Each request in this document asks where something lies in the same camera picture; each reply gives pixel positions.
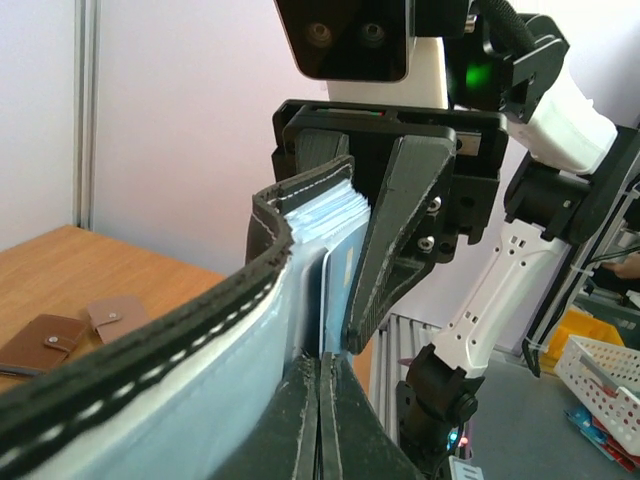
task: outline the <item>gray floor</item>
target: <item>gray floor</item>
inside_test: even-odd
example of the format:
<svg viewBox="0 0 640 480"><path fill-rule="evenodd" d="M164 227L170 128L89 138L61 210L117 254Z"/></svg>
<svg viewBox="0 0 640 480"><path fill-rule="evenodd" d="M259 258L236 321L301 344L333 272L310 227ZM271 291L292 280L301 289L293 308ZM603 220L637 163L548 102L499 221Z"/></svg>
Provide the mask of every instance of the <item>gray floor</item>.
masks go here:
<svg viewBox="0 0 640 480"><path fill-rule="evenodd" d="M474 465L486 480L638 479L609 461L564 415L578 400L557 378L492 361L473 417Z"/></svg>

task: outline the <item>brown card holder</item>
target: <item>brown card holder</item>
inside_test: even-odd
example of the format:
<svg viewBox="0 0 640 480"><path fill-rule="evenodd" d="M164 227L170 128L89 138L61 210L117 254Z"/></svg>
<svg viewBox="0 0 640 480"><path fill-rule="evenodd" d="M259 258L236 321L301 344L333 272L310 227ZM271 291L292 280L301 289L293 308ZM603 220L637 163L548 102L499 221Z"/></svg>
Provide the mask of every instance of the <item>brown card holder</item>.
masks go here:
<svg viewBox="0 0 640 480"><path fill-rule="evenodd" d="M57 367L78 346L87 324L39 315L0 348L0 373L37 376Z"/></svg>
<svg viewBox="0 0 640 480"><path fill-rule="evenodd" d="M87 305L93 330L107 344L148 324L151 319L133 295L97 300Z"/></svg>

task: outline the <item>black leather edge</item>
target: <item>black leather edge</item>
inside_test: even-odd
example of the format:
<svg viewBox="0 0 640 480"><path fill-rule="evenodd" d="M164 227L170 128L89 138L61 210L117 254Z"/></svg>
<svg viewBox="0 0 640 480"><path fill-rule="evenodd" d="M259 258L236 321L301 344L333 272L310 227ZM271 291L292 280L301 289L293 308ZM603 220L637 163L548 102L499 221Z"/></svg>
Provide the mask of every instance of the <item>black leather edge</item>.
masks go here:
<svg viewBox="0 0 640 480"><path fill-rule="evenodd" d="M323 478L424 480L385 433L344 356L323 355L319 389Z"/></svg>
<svg viewBox="0 0 640 480"><path fill-rule="evenodd" d="M142 329L0 396L0 477L36 468L251 313L289 257L283 214L352 172L353 158L340 157L261 191L253 197L249 261L240 271Z"/></svg>
<svg viewBox="0 0 640 480"><path fill-rule="evenodd" d="M315 480L320 360L298 357L251 436L212 480Z"/></svg>

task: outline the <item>yellow container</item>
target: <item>yellow container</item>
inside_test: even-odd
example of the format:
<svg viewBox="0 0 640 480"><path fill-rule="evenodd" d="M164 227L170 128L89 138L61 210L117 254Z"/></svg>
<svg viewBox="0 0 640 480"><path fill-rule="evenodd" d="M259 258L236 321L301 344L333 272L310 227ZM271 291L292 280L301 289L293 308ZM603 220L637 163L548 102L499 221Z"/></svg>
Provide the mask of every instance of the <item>yellow container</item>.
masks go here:
<svg viewBox="0 0 640 480"><path fill-rule="evenodd" d="M549 350L540 357L540 363L553 368L562 356L569 335L580 335L624 347L616 327L586 313L569 309L549 342Z"/></svg>

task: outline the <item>white wall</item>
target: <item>white wall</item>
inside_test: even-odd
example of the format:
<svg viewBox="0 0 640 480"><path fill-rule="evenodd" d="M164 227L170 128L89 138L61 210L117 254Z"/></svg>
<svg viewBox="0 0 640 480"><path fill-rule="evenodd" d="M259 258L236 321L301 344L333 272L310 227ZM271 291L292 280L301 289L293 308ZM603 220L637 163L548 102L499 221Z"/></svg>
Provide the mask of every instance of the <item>white wall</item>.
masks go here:
<svg viewBox="0 0 640 480"><path fill-rule="evenodd" d="M572 75L595 108L616 123L632 126L640 116L640 2L637 0L519 0L512 2L521 12L550 15L571 44L568 62ZM525 154L511 141L502 169L502 183L491 221L482 242L473 247L459 245L454 261L434 272L403 298L396 313L444 326L457 313L497 242L504 218L502 198L509 180ZM553 275L545 271L518 317L505 330L498 344L519 350L537 302Z"/></svg>
<svg viewBox="0 0 640 480"><path fill-rule="evenodd" d="M272 2L249 3L103 2L98 231L222 273L242 265L250 197L273 180L271 114L287 98L326 98L320 84L295 70ZM636 119L640 2L610 0L606 11L594 0L514 3L557 18L574 44L576 81L600 111L620 123ZM510 145L504 186L523 154ZM398 313L448 321L498 236L501 205L483 243L460 248L453 264L438 267L400 302ZM503 346L524 330L527 308L533 303Z"/></svg>
<svg viewBox="0 0 640 480"><path fill-rule="evenodd" d="M0 0L0 250L71 223L74 0Z"/></svg>

